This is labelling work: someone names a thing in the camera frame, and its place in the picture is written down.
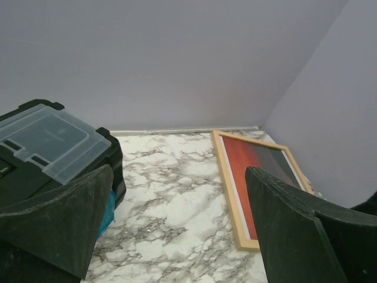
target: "marble table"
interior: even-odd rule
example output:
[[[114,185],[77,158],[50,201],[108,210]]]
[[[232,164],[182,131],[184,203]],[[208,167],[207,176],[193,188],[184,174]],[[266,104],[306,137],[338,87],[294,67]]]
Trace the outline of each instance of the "marble table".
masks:
[[[210,133],[119,140],[127,193],[83,282],[267,282],[261,254],[234,245]]]

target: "picture frame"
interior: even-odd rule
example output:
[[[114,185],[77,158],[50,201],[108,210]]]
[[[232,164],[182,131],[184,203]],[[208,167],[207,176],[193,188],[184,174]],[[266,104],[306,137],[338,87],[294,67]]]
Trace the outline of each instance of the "picture frame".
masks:
[[[245,171],[261,167],[279,179],[313,194],[312,187],[286,146],[214,130],[213,143],[237,249],[259,251]]]

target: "blue plastic bag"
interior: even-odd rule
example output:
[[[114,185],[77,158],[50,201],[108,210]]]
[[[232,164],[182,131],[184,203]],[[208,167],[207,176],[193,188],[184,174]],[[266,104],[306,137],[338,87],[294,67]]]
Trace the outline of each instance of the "blue plastic bag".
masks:
[[[101,223],[100,232],[98,234],[97,240],[102,236],[102,234],[107,230],[110,223],[114,220],[115,211],[115,200],[117,195],[111,190],[110,197],[108,198],[107,207],[105,210],[104,218]]]

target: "white wall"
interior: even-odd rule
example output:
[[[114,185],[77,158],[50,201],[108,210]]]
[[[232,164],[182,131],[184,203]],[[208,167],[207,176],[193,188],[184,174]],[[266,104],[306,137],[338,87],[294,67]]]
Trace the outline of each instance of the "white wall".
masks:
[[[353,206],[377,190],[377,1],[350,0],[266,123],[317,190]]]
[[[3,0],[0,114],[111,129],[262,124],[347,0]]]

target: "transparent plastic lid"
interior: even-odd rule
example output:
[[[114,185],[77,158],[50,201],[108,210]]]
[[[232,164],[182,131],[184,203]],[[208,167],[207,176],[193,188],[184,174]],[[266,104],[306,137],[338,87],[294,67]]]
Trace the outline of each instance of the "transparent plastic lid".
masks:
[[[65,110],[39,104],[0,121],[0,145],[64,185],[111,142]]]

